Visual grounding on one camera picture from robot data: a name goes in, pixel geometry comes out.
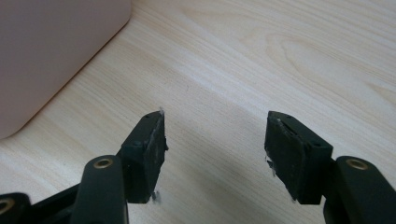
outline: tabletop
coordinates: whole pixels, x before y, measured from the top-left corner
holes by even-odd
[[[396,186],[396,2],[134,0],[132,16],[18,133],[0,192],[32,203],[77,184],[162,107],[169,150],[131,223],[324,223],[265,160],[269,110],[370,161]]]

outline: wooden table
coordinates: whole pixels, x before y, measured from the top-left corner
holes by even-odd
[[[291,201],[263,148],[269,110],[293,115],[396,186],[396,3],[134,0],[127,25],[18,133],[0,192],[33,203],[77,184],[163,107],[161,202],[131,223],[324,223]]]

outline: light wood surface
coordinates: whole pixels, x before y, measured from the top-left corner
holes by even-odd
[[[268,110],[293,115],[396,186],[396,2],[134,0],[126,26],[18,133],[0,193],[33,203],[115,154],[165,110],[160,203],[131,223],[324,223],[293,203],[263,148]]]

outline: pink object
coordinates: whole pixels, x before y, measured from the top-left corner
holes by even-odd
[[[29,121],[130,13],[130,0],[0,0],[0,139]]]

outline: wood grain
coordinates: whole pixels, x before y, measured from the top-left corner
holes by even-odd
[[[21,131],[0,193],[36,203],[79,182],[162,106],[161,203],[131,223],[324,223],[265,163],[268,110],[289,113],[396,186],[396,3],[134,0],[127,25]]]

